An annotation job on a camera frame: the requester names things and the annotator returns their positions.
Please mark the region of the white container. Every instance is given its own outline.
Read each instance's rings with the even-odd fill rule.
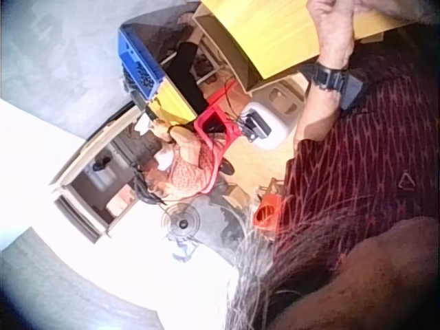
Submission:
[[[296,128],[303,110],[304,102],[290,88],[277,82],[255,91],[251,102],[241,114],[257,112],[269,125],[272,130],[269,136],[265,139],[257,138],[254,144],[259,148],[272,150]]]

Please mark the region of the black pants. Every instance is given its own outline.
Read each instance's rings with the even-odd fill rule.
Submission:
[[[166,74],[199,115],[208,108],[208,101],[205,100],[194,76],[190,73],[197,48],[194,43],[182,43],[166,69]]]

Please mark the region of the person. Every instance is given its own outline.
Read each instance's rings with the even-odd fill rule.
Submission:
[[[190,70],[194,64],[203,32],[193,20],[192,13],[181,15],[177,22],[187,25],[187,31],[190,31],[190,36],[180,43],[176,56],[171,60],[170,65],[165,71],[190,106],[199,115],[208,108],[209,104]]]
[[[151,131],[162,141],[162,150],[142,169],[148,191],[173,201],[200,193],[214,173],[212,149],[185,125],[155,120]],[[208,135],[218,146],[224,141],[223,133]]]
[[[339,90],[311,82],[273,253],[258,233],[243,242],[227,330],[426,329],[411,327],[411,316],[438,306],[436,70],[399,32],[356,49],[353,40],[359,9],[420,19],[425,6],[430,2],[308,0],[317,66],[349,68],[364,94],[341,113]],[[434,9],[428,12],[438,21]],[[438,329],[438,321],[430,326]]]

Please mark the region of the yellow table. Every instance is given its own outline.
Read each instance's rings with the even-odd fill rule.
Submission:
[[[197,116],[193,108],[168,77],[165,77],[160,84],[157,95],[149,103],[149,107],[156,113],[159,119],[171,124],[185,124],[194,120]]]
[[[201,0],[254,63],[264,79],[319,53],[307,0]],[[355,16],[361,39],[404,25],[368,12]]]

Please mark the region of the hand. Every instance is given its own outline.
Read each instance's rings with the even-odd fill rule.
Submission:
[[[319,63],[330,69],[347,66],[354,48],[355,0],[308,0],[307,9],[318,34]]]
[[[156,135],[159,139],[163,139],[165,141],[169,141],[171,139],[168,134],[168,129],[170,128],[170,124],[167,124],[165,121],[156,119],[151,122],[150,130]]]

